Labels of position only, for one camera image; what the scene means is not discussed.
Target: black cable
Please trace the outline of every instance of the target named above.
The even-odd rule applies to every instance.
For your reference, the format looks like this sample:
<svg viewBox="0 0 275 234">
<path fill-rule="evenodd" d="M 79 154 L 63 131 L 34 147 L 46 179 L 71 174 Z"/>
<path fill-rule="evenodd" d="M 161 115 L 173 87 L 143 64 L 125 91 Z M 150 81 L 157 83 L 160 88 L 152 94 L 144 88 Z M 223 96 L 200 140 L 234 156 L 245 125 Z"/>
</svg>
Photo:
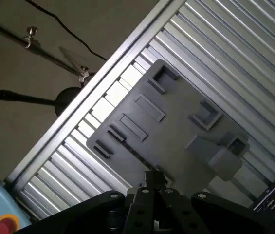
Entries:
<svg viewBox="0 0 275 234">
<path fill-rule="evenodd" d="M 47 14 L 47 15 L 53 17 L 53 18 L 60 24 L 60 26 L 62 26 L 71 36 L 73 36 L 73 37 L 76 38 L 79 42 L 81 42 L 81 43 L 88 49 L 88 51 L 89 51 L 91 54 L 93 54 L 93 55 L 95 55 L 95 56 L 101 58 L 101 59 L 104 60 L 104 61 L 107 60 L 107 59 L 104 58 L 103 56 L 101 56 L 101 55 L 95 53 L 93 50 L 91 50 L 90 47 L 89 47 L 83 40 L 81 40 L 79 37 L 77 37 L 76 34 L 74 34 L 72 31 L 70 31 L 70 30 L 63 24 L 63 22 L 60 21 L 60 19 L 58 18 L 57 15 L 53 14 L 52 12 L 49 12 L 49 11 L 45 10 L 44 8 L 42 8 L 42 7 L 40 7 L 39 5 L 35 4 L 35 3 L 34 3 L 33 1 L 31 1 L 31 0 L 25 0 L 25 1 L 26 1 L 27 3 L 29 3 L 30 5 L 32 5 L 33 7 L 35 7 L 36 9 L 38 9 L 39 11 L 42 11 L 44 14 Z"/>
</svg>

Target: corrugated metal panel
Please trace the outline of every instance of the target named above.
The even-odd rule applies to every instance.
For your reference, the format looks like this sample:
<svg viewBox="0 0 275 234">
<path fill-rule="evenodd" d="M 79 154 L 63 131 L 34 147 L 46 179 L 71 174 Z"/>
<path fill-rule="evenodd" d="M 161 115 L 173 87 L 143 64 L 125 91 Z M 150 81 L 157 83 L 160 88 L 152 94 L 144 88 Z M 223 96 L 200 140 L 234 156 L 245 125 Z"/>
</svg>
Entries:
<svg viewBox="0 0 275 234">
<path fill-rule="evenodd" d="M 205 191 L 249 207 L 275 181 L 275 1 L 189 0 L 114 78 L 19 194 L 40 218 L 109 189 L 126 192 L 129 185 L 104 166 L 86 140 L 157 59 L 251 135 L 234 178 L 216 177 Z"/>
</svg>

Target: gray plastic tray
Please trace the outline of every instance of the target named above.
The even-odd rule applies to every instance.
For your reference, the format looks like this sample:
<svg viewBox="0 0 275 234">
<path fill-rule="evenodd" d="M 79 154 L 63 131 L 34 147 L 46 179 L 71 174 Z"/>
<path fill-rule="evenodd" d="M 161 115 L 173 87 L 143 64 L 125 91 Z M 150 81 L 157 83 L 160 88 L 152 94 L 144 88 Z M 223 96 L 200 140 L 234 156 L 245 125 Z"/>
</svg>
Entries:
<svg viewBox="0 0 275 234">
<path fill-rule="evenodd" d="M 143 182 L 144 170 L 156 168 L 172 187 L 191 195 L 217 175 L 203 163 L 204 156 L 188 150 L 196 135 L 224 147 L 237 144 L 231 149 L 238 158 L 249 147 L 248 136 L 238 124 L 158 60 L 92 134 L 87 146 L 134 187 Z"/>
</svg>

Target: metal rod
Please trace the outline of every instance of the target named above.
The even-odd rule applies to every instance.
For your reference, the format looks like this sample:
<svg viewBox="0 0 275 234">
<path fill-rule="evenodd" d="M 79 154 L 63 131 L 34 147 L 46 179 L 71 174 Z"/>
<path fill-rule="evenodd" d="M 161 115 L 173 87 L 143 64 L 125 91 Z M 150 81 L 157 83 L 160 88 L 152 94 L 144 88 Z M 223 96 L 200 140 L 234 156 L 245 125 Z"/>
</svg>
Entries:
<svg viewBox="0 0 275 234">
<path fill-rule="evenodd" d="M 21 101 L 35 103 L 47 106 L 68 106 L 69 103 L 62 103 L 54 100 L 18 94 L 9 90 L 0 90 L 0 100 L 3 101 Z"/>
<path fill-rule="evenodd" d="M 13 42 L 21 45 L 22 47 L 25 47 L 28 45 L 28 41 L 26 41 L 24 38 L 17 36 L 16 34 L 12 33 L 10 30 L 0 26 L 0 34 L 4 37 L 12 40 Z M 49 54 L 48 52 L 44 51 L 39 45 L 36 45 L 32 43 L 28 49 L 26 49 L 36 55 L 40 55 L 47 59 L 48 61 L 54 63 L 55 65 L 65 69 L 66 71 L 69 71 L 77 76 L 81 76 L 81 72 L 75 70 L 74 68 L 70 67 L 60 59 L 56 58 L 55 56 Z"/>
</svg>

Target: red emergency stop button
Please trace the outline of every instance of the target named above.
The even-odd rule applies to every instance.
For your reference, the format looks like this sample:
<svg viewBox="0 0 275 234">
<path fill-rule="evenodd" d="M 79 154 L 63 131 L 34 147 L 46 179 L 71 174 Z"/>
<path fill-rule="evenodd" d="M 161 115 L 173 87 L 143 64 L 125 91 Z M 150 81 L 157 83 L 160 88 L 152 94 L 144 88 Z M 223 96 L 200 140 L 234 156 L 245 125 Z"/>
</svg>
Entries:
<svg viewBox="0 0 275 234">
<path fill-rule="evenodd" d="M 0 220 L 0 234 L 12 234 L 16 232 L 17 227 L 14 220 L 5 218 Z"/>
</svg>

